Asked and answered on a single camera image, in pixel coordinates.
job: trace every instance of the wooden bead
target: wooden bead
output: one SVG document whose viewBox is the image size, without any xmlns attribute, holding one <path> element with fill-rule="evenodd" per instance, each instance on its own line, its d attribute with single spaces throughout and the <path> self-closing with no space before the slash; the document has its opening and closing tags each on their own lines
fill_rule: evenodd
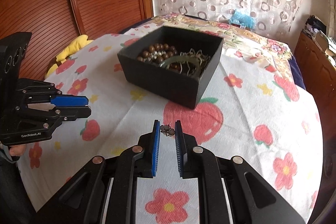
<svg viewBox="0 0 336 224">
<path fill-rule="evenodd" d="M 148 52 L 148 51 L 143 51 L 142 52 L 142 57 L 143 58 L 148 58 L 148 57 L 150 57 L 151 56 L 151 54 Z"/>
<path fill-rule="evenodd" d="M 161 49 L 161 46 L 158 43 L 155 43 L 154 48 L 156 51 L 159 51 Z"/>
<path fill-rule="evenodd" d="M 161 62 L 163 62 L 163 57 L 162 56 L 158 56 L 155 60 L 156 63 L 160 64 Z"/>
<path fill-rule="evenodd" d="M 150 53 L 153 53 L 153 51 L 155 51 L 154 46 L 153 46 L 153 45 L 150 45 L 150 46 L 148 47 L 148 51 L 149 51 Z"/>
</svg>

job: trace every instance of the bed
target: bed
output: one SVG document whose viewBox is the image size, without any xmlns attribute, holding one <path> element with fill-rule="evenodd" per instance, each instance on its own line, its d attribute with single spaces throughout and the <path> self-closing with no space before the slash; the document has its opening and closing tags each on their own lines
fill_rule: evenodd
<svg viewBox="0 0 336 224">
<path fill-rule="evenodd" d="M 162 25 L 224 38 L 220 64 L 195 110 L 131 85 L 117 59 L 122 47 Z M 28 145 L 18 166 L 33 206 L 41 208 L 93 156 L 110 158 L 136 144 L 155 119 L 180 119 L 185 133 L 215 155 L 242 156 L 308 221 L 320 186 L 322 130 L 313 97 L 294 83 L 290 57 L 284 43 L 177 14 L 96 39 L 46 79 L 63 93 L 87 96 L 92 115 Z M 137 223 L 197 223 L 197 181 L 179 178 L 174 138 L 161 138 L 157 177 L 138 180 L 137 208 Z"/>
</svg>

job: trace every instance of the wooden cabinet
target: wooden cabinet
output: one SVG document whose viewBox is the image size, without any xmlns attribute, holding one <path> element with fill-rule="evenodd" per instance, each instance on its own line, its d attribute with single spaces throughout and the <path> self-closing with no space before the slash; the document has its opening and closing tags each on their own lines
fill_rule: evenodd
<svg viewBox="0 0 336 224">
<path fill-rule="evenodd" d="M 315 42 L 304 33 L 300 34 L 294 55 L 306 89 L 313 95 L 319 109 L 323 134 L 323 172 L 319 195 L 308 222 L 311 224 L 322 213 L 336 189 L 334 162 L 336 159 L 336 69 Z"/>
<path fill-rule="evenodd" d="M 324 143 L 336 142 L 336 69 L 304 33 L 300 34 L 294 55 L 306 89 L 319 109 Z"/>
</svg>

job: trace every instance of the finger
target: finger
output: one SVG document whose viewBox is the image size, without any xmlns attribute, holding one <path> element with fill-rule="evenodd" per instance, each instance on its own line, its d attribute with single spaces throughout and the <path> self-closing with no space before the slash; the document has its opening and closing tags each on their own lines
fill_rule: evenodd
<svg viewBox="0 0 336 224">
<path fill-rule="evenodd" d="M 12 146 L 9 150 L 9 154 L 11 156 L 22 156 L 25 151 L 26 151 L 26 148 L 27 148 L 27 145 L 26 144 L 21 144 L 21 145 L 15 145 L 15 146 Z"/>
</svg>

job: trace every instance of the cardboard box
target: cardboard box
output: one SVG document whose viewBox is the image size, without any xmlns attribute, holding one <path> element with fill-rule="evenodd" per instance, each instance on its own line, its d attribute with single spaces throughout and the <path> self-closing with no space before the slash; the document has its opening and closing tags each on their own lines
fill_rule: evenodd
<svg viewBox="0 0 336 224">
<path fill-rule="evenodd" d="M 187 76 L 156 65 L 136 60 L 139 54 L 155 43 L 175 46 L 178 52 L 202 50 L 211 56 L 200 77 Z M 194 109 L 217 68 L 223 39 L 202 32 L 174 27 L 160 27 L 118 52 L 118 59 L 128 82 L 168 100 Z"/>
</svg>

